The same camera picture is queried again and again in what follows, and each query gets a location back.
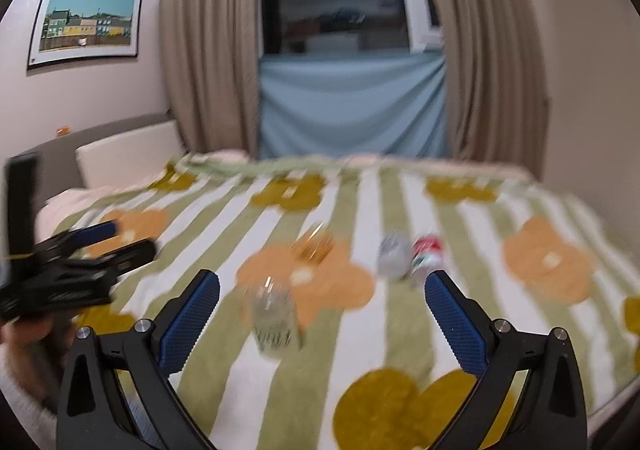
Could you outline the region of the white fluffy sleeve forearm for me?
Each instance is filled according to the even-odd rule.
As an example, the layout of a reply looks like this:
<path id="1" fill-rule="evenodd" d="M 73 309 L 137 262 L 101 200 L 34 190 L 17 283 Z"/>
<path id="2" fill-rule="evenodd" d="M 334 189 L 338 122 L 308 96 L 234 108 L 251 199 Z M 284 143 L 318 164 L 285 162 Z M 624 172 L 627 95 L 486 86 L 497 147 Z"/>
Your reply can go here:
<path id="1" fill-rule="evenodd" d="M 6 348 L 1 347 L 1 391 L 16 418 L 39 449 L 56 447 L 56 415 L 29 396 L 14 380 L 6 358 Z"/>

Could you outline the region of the left hand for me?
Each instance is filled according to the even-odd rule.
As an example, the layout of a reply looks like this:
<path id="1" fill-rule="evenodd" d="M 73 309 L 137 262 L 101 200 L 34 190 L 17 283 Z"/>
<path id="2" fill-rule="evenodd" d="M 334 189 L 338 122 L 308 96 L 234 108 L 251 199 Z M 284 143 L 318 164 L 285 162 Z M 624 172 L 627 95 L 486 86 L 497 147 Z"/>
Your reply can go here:
<path id="1" fill-rule="evenodd" d="M 44 404 L 51 396 L 46 363 L 40 343 L 51 333 L 61 344 L 63 364 L 74 337 L 72 314 L 54 314 L 35 320 L 14 320 L 1 327 L 1 391 L 9 397 L 24 397 Z"/>

